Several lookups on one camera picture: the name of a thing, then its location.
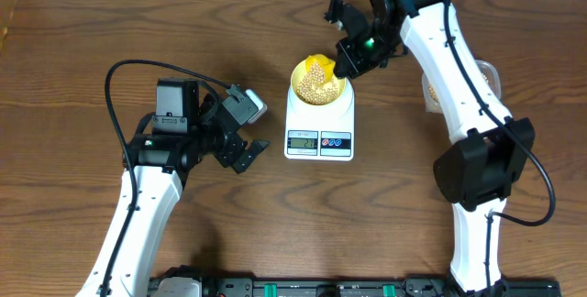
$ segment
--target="green light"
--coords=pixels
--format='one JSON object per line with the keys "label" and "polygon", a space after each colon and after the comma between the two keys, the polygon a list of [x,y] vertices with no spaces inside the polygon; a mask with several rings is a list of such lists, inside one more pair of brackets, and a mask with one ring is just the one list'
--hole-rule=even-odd
{"label": "green light", "polygon": [[372,49],[373,45],[375,44],[375,39],[373,38],[369,38],[367,41],[365,41],[365,47]]}

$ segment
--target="kitchen scale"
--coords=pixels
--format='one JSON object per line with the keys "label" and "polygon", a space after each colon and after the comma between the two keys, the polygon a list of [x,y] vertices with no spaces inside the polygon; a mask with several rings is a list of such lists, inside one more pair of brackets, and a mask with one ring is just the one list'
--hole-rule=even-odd
{"label": "kitchen scale", "polygon": [[305,61],[302,61],[293,70],[287,94],[285,157],[291,160],[352,160],[355,154],[355,94],[350,81],[339,80],[342,92],[335,101],[313,105],[305,103],[294,90],[305,74]]}

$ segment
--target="wooden table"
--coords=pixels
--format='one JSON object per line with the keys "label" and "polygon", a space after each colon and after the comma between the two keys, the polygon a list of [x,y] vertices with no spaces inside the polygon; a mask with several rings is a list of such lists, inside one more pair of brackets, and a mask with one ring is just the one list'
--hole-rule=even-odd
{"label": "wooden table", "polygon": [[[347,0],[364,11],[368,0]],[[391,278],[447,273],[450,205],[432,175],[449,147],[427,114],[413,58],[355,83],[355,159],[287,160],[282,141],[292,69],[334,57],[344,35],[322,19],[328,0],[19,0],[0,57],[0,294],[72,295],[97,257],[122,166],[103,84],[116,61],[167,61],[253,88],[270,110],[244,129],[272,142],[245,174],[213,158],[196,167],[167,225],[155,274],[171,266],[260,277]],[[587,276],[587,0],[454,0],[477,58],[494,64],[504,103],[531,117],[534,151],[558,209],[539,228],[504,223],[507,277]],[[159,77],[124,67],[113,97],[127,138],[153,111]],[[528,164],[507,212],[538,218],[545,187]]]}

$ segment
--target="robotic arm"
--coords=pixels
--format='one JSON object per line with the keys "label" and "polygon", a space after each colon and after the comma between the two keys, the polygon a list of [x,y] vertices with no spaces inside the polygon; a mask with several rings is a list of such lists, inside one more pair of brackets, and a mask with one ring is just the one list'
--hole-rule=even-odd
{"label": "robotic arm", "polygon": [[[488,215],[501,213],[512,183],[526,162],[521,149],[480,110],[447,43],[445,0],[371,0],[374,19],[342,0],[333,0],[325,19],[338,23],[348,36],[338,44],[335,74],[357,78],[395,55],[402,44],[410,49],[437,93],[453,146],[434,163],[437,185],[452,203],[455,250],[450,273],[461,294],[485,290],[501,279],[497,266],[500,218],[491,224],[491,244],[486,250]],[[514,121],[493,94],[460,32],[453,5],[449,7],[453,44],[480,94],[493,114],[522,140],[528,149],[534,129],[527,118]]]}
{"label": "robotic arm", "polygon": [[[199,90],[208,94],[200,104]],[[157,111],[145,115],[137,132],[127,145],[137,178],[137,205],[120,236],[132,195],[129,169],[122,176],[118,206],[106,234],[102,250],[78,296],[146,296],[150,274],[161,236],[175,204],[182,196],[189,171],[202,157],[214,154],[223,167],[236,173],[244,172],[252,161],[269,146],[268,141],[247,142],[238,130],[255,122],[267,106],[251,90],[239,86],[227,89],[228,97],[220,100],[216,91],[205,82],[190,79],[165,78],[157,85]],[[152,134],[144,134],[152,123]],[[114,266],[108,263],[117,251]],[[109,284],[104,287],[104,276]],[[182,292],[199,295],[200,283],[195,280],[169,280],[166,284],[181,287]]]}

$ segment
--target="clear plastic container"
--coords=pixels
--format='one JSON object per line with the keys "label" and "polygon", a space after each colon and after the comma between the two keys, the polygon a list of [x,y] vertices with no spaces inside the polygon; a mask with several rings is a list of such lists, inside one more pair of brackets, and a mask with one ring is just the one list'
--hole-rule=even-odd
{"label": "clear plastic container", "polygon": [[[499,74],[497,73],[495,67],[493,67],[491,63],[484,60],[475,60],[475,62],[477,62],[479,70],[481,70],[481,73],[487,79],[487,83],[489,84],[489,87],[492,89],[495,96],[501,100],[502,85],[499,82]],[[430,93],[431,89],[432,88],[430,87],[426,74],[422,74],[422,91],[424,92],[424,98],[426,99],[426,111],[430,113],[442,114],[440,103],[435,100],[433,95]]]}

